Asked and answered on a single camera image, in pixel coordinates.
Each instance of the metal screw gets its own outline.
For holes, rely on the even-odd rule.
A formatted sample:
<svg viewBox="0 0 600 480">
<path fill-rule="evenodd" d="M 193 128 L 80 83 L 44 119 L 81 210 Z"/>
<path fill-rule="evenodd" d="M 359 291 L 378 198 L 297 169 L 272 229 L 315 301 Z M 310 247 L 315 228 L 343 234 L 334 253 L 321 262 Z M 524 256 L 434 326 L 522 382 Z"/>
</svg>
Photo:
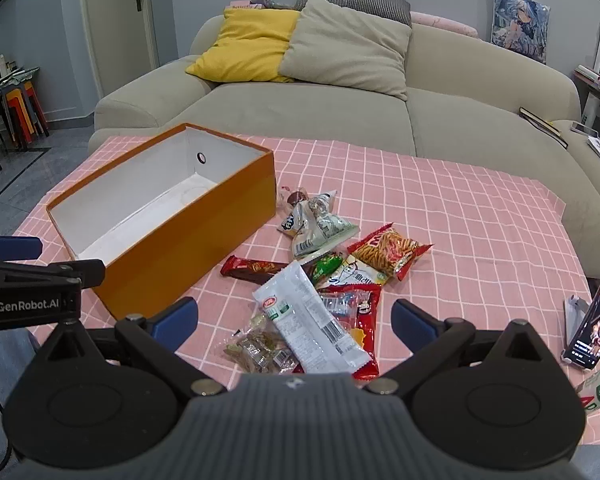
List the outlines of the metal screw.
<svg viewBox="0 0 600 480">
<path fill-rule="evenodd" d="M 213 379 L 198 379 L 191 385 L 191 391 L 202 397 L 219 394 L 222 388 L 222 384 Z"/>
<path fill-rule="evenodd" d="M 399 386 L 400 385 L 397 383 L 397 381 L 394 381 L 393 379 L 380 377 L 371 381 L 367 385 L 366 389 L 373 394 L 391 395 L 398 391 Z"/>
</svg>

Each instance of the smartphone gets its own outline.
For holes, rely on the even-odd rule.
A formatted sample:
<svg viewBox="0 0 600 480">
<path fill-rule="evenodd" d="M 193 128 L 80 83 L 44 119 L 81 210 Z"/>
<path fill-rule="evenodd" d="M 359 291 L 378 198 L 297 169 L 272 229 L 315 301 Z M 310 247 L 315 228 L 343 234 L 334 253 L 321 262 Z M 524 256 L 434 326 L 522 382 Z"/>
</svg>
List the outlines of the smartphone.
<svg viewBox="0 0 600 480">
<path fill-rule="evenodd" d="M 600 360 L 600 286 L 562 360 L 591 370 Z"/>
<path fill-rule="evenodd" d="M 573 123 L 571 123 L 571 131 L 576 132 L 578 134 L 582 134 L 582 135 L 588 135 L 591 137 L 598 136 L 598 132 L 596 130 L 594 130 L 593 128 L 589 128 L 588 126 L 585 126 L 584 124 L 581 124 L 581 123 L 577 123 L 575 121 Z"/>
</svg>

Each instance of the sofa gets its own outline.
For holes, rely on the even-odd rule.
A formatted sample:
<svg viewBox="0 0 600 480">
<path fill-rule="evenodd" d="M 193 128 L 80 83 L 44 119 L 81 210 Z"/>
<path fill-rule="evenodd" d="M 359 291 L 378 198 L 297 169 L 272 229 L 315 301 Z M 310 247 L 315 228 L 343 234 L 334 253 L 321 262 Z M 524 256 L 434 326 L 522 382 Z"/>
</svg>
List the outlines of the sofa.
<svg viewBox="0 0 600 480">
<path fill-rule="evenodd" d="M 519 117 L 580 119 L 567 76 L 481 40 L 413 23 L 408 99 L 305 82 L 215 84 L 185 73 L 218 36 L 198 31 L 190 55 L 103 98 L 90 153 L 110 136 L 154 136 L 193 123 L 235 134 L 336 139 L 534 178 L 565 203 L 564 227 L 584 273 L 600 277 L 600 194 L 576 158 Z"/>
</svg>

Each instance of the yellow pillow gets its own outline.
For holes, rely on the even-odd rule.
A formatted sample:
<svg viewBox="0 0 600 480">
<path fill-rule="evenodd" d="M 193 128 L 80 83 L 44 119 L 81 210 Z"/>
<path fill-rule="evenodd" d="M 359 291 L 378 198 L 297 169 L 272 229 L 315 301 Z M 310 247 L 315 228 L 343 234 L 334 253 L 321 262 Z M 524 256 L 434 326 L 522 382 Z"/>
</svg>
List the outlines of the yellow pillow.
<svg viewBox="0 0 600 480">
<path fill-rule="evenodd" d="M 284 9 L 225 9 L 218 39 L 187 73 L 219 83 L 275 81 L 299 12 Z"/>
</svg>

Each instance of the black circular motor housing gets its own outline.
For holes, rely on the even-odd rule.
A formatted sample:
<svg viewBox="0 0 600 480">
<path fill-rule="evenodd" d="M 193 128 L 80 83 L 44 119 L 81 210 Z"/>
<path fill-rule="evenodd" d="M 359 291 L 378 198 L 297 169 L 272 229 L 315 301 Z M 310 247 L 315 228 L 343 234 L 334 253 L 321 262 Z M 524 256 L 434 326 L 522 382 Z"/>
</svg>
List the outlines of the black circular motor housing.
<svg viewBox="0 0 600 480">
<path fill-rule="evenodd" d="M 504 358 L 441 372 L 416 391 L 411 415 L 432 444 L 477 466 L 530 470 L 570 458 L 584 411 L 550 366 Z"/>
<path fill-rule="evenodd" d="M 24 458 L 90 469 L 152 448 L 177 416 L 173 392 L 155 376 L 77 358 L 26 372 L 5 405 L 2 425 Z"/>
</svg>

